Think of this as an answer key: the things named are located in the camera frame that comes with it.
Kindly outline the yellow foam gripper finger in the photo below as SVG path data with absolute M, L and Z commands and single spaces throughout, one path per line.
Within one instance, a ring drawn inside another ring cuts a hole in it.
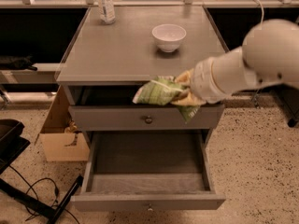
M 175 78 L 175 82 L 183 86 L 189 86 L 191 84 L 193 70 L 186 70 Z
M 204 105 L 205 103 L 206 103 L 205 100 L 196 97 L 190 91 L 182 92 L 171 101 L 172 105 L 180 105 L 180 106 L 198 106 L 198 105 Z

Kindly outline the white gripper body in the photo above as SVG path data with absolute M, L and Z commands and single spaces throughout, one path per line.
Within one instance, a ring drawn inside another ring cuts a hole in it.
M 213 78 L 212 66 L 214 58 L 199 62 L 192 70 L 192 93 L 209 104 L 216 104 L 228 97 L 216 84 Z

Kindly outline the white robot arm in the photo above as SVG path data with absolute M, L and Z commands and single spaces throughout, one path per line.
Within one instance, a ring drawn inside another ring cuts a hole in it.
M 269 20 L 254 26 L 243 44 L 199 62 L 176 82 L 187 86 L 174 105 L 216 104 L 232 94 L 279 84 L 299 88 L 299 26 Z

